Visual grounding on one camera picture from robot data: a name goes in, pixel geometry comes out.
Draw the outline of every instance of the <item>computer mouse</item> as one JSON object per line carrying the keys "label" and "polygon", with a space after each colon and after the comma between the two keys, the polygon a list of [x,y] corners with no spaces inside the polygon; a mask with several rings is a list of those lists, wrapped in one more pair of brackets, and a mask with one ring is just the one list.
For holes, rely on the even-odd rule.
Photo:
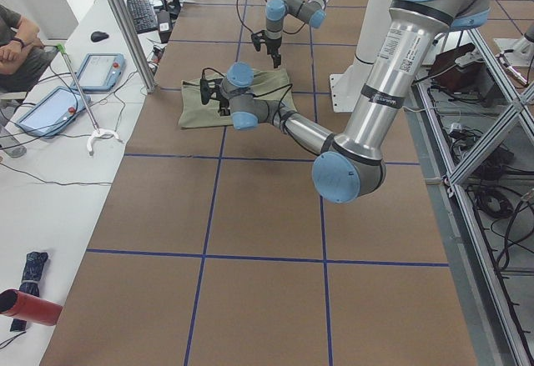
{"label": "computer mouse", "polygon": [[108,33],[104,33],[102,31],[95,31],[91,34],[91,41],[94,43],[97,43],[98,41],[102,41],[103,39],[109,38]]}

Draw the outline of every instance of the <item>towel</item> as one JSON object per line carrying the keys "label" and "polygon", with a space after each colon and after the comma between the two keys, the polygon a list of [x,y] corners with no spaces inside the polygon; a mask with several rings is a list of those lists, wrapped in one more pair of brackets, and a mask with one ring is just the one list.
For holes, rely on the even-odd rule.
{"label": "towel", "polygon": [[[206,77],[208,80],[220,78],[218,74],[213,74]],[[184,110],[178,121],[181,128],[202,128],[214,126],[231,126],[232,118],[230,116],[219,116],[219,102],[209,101],[207,105],[200,102],[200,78],[190,81],[182,82],[182,98],[184,100]],[[276,88],[283,87],[290,83],[290,77],[285,69],[273,71],[254,70],[254,80],[251,88],[256,95],[268,93]],[[284,95],[287,88],[280,89],[269,95],[265,95],[261,99],[267,101],[279,101]],[[291,91],[284,97],[284,105],[293,110],[293,98]]]}

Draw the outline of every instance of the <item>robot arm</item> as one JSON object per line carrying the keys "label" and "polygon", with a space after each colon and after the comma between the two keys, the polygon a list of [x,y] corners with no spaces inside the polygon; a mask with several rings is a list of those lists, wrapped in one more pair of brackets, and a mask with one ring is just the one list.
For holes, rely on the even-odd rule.
{"label": "robot arm", "polygon": [[240,89],[252,83],[252,70],[236,63],[221,83],[234,127],[271,123],[317,153],[312,178],[317,191],[331,202],[345,203],[371,193],[385,179],[380,146],[434,37],[479,27],[488,12],[489,0],[394,0],[390,30],[343,133],[332,133],[283,101],[268,103],[243,93]]}
{"label": "robot arm", "polygon": [[282,61],[279,54],[284,31],[284,18],[288,14],[298,18],[312,28],[319,28],[325,20],[326,3],[329,0],[269,0],[265,8],[265,30],[251,35],[256,51],[261,44],[267,47],[267,54],[273,58],[273,66],[277,68]]}

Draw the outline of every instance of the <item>red cup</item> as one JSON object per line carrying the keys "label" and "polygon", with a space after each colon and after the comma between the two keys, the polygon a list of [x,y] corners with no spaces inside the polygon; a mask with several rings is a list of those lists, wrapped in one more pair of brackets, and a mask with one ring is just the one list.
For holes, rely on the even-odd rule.
{"label": "red cup", "polygon": [[16,289],[0,293],[0,314],[27,322],[53,326],[58,322],[62,309],[61,305]]}

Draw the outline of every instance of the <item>keyboard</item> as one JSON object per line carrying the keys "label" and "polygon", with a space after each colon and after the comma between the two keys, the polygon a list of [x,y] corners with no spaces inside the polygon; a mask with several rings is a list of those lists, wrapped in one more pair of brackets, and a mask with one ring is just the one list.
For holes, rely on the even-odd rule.
{"label": "keyboard", "polygon": [[149,0],[127,0],[126,7],[132,16],[137,34],[158,29],[158,19]]}

